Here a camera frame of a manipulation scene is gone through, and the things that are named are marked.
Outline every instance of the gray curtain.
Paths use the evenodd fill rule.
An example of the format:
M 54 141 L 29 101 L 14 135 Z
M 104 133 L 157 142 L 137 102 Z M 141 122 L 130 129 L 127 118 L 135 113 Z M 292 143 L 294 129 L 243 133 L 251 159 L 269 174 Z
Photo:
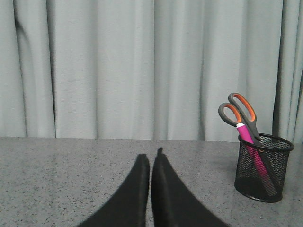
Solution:
M 0 0 L 0 136 L 303 139 L 302 0 Z

